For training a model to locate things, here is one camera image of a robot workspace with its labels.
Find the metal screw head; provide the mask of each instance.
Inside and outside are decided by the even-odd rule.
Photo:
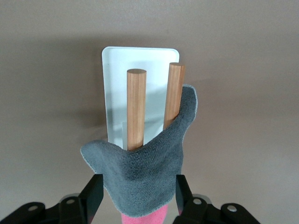
[[[236,212],[237,211],[237,208],[233,205],[229,205],[228,206],[228,210],[231,211],[231,212]]]
[[[195,198],[195,199],[193,200],[193,203],[194,203],[194,204],[201,204],[201,200],[200,200],[199,198]]]
[[[33,206],[31,206],[31,207],[28,208],[28,211],[34,211],[34,210],[36,210],[37,208],[38,208],[38,206],[33,205]]]
[[[67,204],[73,204],[74,202],[75,202],[74,199],[70,199],[70,200],[67,200],[67,201],[66,201]]]

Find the beige surface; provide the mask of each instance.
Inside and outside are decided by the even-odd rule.
[[[105,46],[176,48],[199,109],[183,173],[214,205],[298,223],[299,2],[0,1],[0,218],[53,206],[92,176],[106,138]],[[165,223],[177,215],[175,203]],[[120,223],[107,194],[94,223]]]

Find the blue-gray microfiber cloth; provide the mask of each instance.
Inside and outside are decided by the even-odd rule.
[[[146,145],[135,151],[94,140],[81,153],[96,174],[117,210],[129,217],[148,215],[168,204],[174,194],[176,175],[183,164],[184,135],[197,111],[195,88],[184,85],[178,116]]]

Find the wooden dowel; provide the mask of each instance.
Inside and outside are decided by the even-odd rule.
[[[130,69],[127,71],[127,136],[128,150],[143,145],[145,116],[146,71]]]
[[[166,129],[176,118],[182,97],[185,66],[180,63],[169,64],[166,106],[163,129]]]

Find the pink object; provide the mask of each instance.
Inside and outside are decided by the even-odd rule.
[[[121,223],[122,224],[162,224],[165,220],[167,214],[168,205],[163,206],[162,208],[150,213],[147,216],[142,217],[129,217],[124,214],[121,214]]]

